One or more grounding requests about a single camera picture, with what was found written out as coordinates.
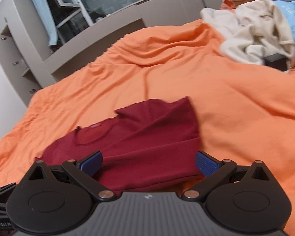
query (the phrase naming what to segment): wardrobe door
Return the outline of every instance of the wardrobe door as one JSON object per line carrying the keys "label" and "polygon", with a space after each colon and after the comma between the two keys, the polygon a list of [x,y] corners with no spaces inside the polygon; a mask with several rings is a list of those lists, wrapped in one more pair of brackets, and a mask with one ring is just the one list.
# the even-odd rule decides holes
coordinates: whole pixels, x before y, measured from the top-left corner
{"label": "wardrobe door", "polygon": [[28,105],[41,86],[27,67],[11,36],[0,35],[0,64],[13,88]]}

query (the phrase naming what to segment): blue gripper pad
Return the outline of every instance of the blue gripper pad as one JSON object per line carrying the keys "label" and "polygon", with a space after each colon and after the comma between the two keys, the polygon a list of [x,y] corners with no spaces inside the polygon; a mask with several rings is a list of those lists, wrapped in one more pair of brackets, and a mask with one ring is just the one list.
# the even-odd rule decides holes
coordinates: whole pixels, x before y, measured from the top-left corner
{"label": "blue gripper pad", "polygon": [[197,152],[196,166],[203,175],[210,176],[222,166],[222,163],[204,152]]}
{"label": "blue gripper pad", "polygon": [[103,155],[101,152],[90,155],[80,161],[79,169],[89,176],[93,176],[100,168],[103,163]]}

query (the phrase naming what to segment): window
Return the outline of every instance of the window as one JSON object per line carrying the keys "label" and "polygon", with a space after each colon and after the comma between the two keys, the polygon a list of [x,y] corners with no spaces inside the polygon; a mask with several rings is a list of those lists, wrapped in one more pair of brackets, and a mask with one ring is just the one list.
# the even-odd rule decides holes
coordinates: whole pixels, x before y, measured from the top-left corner
{"label": "window", "polygon": [[[46,5],[42,6],[42,0],[33,0],[34,4],[41,5],[36,6],[36,9],[46,30],[54,29],[53,44],[50,44],[54,51],[102,18],[137,1],[139,0],[47,0],[46,3],[45,0]],[[49,15],[48,22],[41,15]]]}

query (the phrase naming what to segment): orange bedsheet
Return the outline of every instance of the orange bedsheet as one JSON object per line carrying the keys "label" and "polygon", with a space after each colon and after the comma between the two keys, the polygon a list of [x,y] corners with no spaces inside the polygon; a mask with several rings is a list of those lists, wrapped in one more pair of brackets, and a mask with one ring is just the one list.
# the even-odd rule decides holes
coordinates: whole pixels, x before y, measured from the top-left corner
{"label": "orange bedsheet", "polygon": [[263,160],[292,201],[286,232],[295,236],[295,69],[236,63],[219,53],[222,41],[201,20],[142,29],[39,91],[0,141],[0,186],[19,181],[35,156],[77,125],[149,98],[190,96],[203,150],[239,165]]}

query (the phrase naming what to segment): red t-shirt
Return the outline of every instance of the red t-shirt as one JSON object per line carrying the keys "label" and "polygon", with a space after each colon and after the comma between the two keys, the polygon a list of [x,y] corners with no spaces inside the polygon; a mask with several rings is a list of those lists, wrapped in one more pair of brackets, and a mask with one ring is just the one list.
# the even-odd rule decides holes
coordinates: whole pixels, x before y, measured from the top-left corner
{"label": "red t-shirt", "polygon": [[203,178],[195,165],[200,138],[188,98],[173,103],[150,99],[116,113],[114,118],[78,127],[58,139],[40,159],[60,165],[100,150],[103,166],[94,178],[117,194]]}

